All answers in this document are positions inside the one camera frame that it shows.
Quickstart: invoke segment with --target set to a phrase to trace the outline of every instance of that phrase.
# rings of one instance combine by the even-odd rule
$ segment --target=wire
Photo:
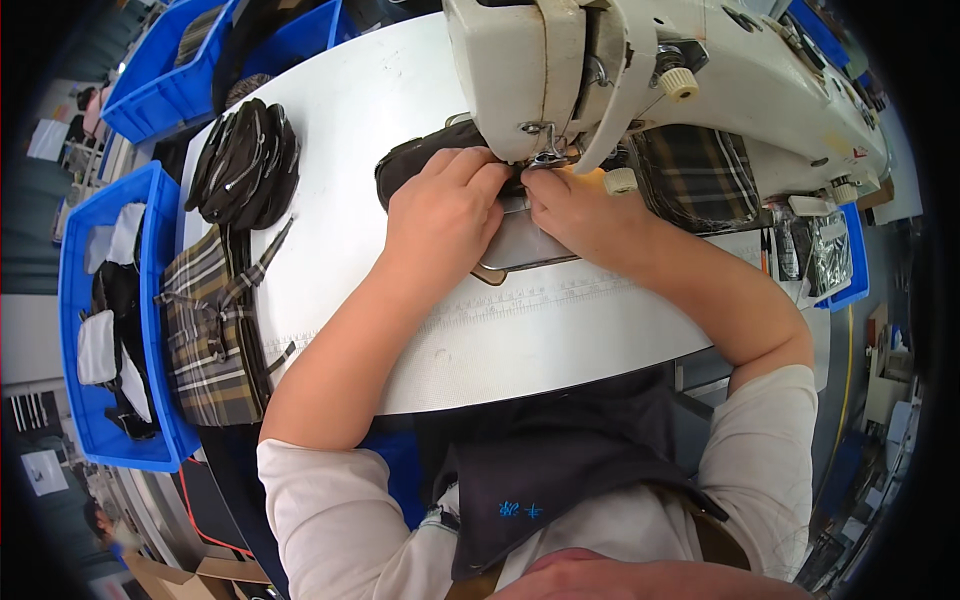
[[[817,501],[813,503],[813,513],[816,513],[820,505],[820,498],[823,496],[824,486],[827,484],[827,478],[830,476],[830,470],[833,468],[833,458],[837,455],[837,448],[840,447],[840,439],[843,437],[843,425],[847,419],[847,404],[850,400],[850,377],[853,372],[853,304],[847,304],[847,382],[844,384],[843,406],[840,407],[840,422],[837,423],[837,437],[833,442],[833,451],[830,452],[830,462],[827,463],[827,474],[824,476],[824,484],[820,487],[820,493],[817,494]]]
[[[187,460],[191,460],[191,461],[193,461],[194,463],[197,463],[198,465],[201,465],[201,464],[202,464],[200,461],[197,461],[197,460],[194,460],[194,459],[187,459]],[[187,516],[190,517],[190,524],[193,525],[193,530],[197,532],[197,535],[198,535],[198,536],[200,536],[200,537],[203,538],[204,540],[207,540],[207,541],[209,541],[209,542],[211,542],[211,543],[215,543],[215,544],[217,544],[218,546],[224,546],[225,548],[229,548],[230,550],[236,550],[237,552],[240,552],[240,553],[242,553],[242,554],[245,554],[246,556],[249,556],[249,557],[253,558],[253,552],[251,552],[250,550],[247,550],[247,549],[245,549],[245,548],[238,548],[238,547],[236,547],[236,546],[234,546],[234,545],[230,545],[230,544],[226,543],[225,541],[216,540],[216,539],[208,536],[208,535],[205,534],[204,532],[202,532],[202,531],[200,530],[200,527],[197,527],[197,521],[195,521],[195,520],[193,519],[193,511],[190,509],[190,496],[188,496],[188,495],[186,494],[186,480],[183,478],[183,467],[180,467],[180,487],[183,488],[183,502],[184,502],[184,504],[186,504],[186,513],[187,513]]]

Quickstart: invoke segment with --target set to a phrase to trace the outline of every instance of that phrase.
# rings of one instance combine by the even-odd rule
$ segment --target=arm
[[[397,190],[383,253],[280,380],[260,441],[346,450],[363,440],[397,357],[500,226],[510,169],[495,161],[486,148],[441,150]]]
[[[786,365],[813,366],[803,316],[762,271],[654,216],[639,192],[607,195],[603,172],[527,171],[533,218],[586,260],[629,277],[693,320],[733,365],[729,394]]]

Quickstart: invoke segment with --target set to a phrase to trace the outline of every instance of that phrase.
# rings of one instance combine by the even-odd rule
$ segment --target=industrial sewing machine
[[[470,116],[509,163],[588,173],[626,136],[688,124],[743,137],[761,199],[824,190],[845,204],[886,176],[876,112],[787,18],[733,0],[444,0],[444,12]],[[522,199],[504,204],[481,265],[574,257]]]

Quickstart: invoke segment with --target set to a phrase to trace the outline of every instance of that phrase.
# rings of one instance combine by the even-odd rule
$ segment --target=white table surface
[[[383,249],[387,218],[376,197],[376,162],[394,146],[441,129],[447,117],[468,106],[441,13],[332,48],[255,95],[267,105],[283,104],[302,143],[300,183],[290,209],[297,221],[256,297],[270,362],[290,340],[305,347]],[[209,129],[190,143],[181,200]],[[285,221],[252,234],[254,256]],[[207,227],[196,211],[187,214],[184,246],[200,239]],[[755,231],[711,241],[758,262]],[[821,389],[826,386],[829,315],[819,312],[824,314],[812,322],[821,324],[814,337],[827,344],[826,359],[818,344]],[[528,396],[708,346],[703,332],[673,305],[584,260],[511,273],[500,287],[469,276],[435,307],[400,356],[380,412],[440,410]],[[283,371],[275,373],[275,381]]]

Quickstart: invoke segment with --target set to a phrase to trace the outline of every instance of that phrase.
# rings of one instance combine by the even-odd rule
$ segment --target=plaid fabric
[[[287,222],[260,260],[230,278],[225,240],[213,226],[163,272],[163,292],[154,303],[166,308],[170,337],[170,388],[186,419],[198,425],[258,422],[269,400],[269,380],[295,345],[264,370],[259,340],[250,340],[244,320],[255,322],[252,294],[293,225]],[[260,352],[251,356],[251,352]]]
[[[692,125],[632,136],[648,206],[693,233],[760,227],[759,200],[743,138]]]

